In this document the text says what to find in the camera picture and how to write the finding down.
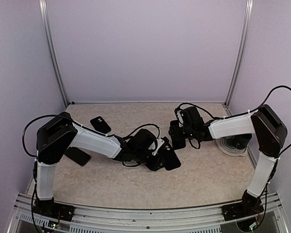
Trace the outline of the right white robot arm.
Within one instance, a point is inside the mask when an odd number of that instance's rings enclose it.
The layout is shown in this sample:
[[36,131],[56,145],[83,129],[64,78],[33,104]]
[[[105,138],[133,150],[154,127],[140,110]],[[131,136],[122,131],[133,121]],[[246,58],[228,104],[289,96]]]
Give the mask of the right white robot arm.
[[259,145],[259,159],[247,197],[238,205],[239,212],[247,216],[257,208],[257,200],[264,192],[277,166],[280,153],[288,131],[272,108],[264,104],[256,110],[234,116],[212,117],[205,122],[199,113],[200,107],[175,109],[176,119],[170,122],[169,135],[173,149],[186,146],[186,140],[195,139],[198,143],[205,141],[224,142],[227,152],[245,151],[252,136]]

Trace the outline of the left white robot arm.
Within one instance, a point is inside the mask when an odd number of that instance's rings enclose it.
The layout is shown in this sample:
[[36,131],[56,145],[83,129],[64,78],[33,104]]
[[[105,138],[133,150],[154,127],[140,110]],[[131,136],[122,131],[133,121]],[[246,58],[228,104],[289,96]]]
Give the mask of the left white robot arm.
[[107,135],[74,121],[68,112],[51,115],[37,131],[36,194],[38,206],[48,216],[58,212],[53,199],[56,166],[68,149],[89,150],[122,163],[145,163],[156,156],[164,141],[140,127],[126,137]]

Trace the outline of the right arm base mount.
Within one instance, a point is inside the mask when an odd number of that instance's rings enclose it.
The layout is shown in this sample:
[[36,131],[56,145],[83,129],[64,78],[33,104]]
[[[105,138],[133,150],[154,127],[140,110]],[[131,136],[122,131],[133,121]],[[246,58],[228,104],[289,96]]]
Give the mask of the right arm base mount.
[[246,191],[242,196],[241,202],[223,205],[221,208],[225,221],[251,216],[264,211],[260,198],[255,198]]

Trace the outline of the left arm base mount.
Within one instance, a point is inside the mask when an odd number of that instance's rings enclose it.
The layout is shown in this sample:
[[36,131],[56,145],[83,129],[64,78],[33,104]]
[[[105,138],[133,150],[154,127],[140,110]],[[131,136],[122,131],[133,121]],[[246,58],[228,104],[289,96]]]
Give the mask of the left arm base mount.
[[33,204],[35,214],[69,222],[72,221],[74,210],[74,206],[54,202],[54,199],[35,200]]

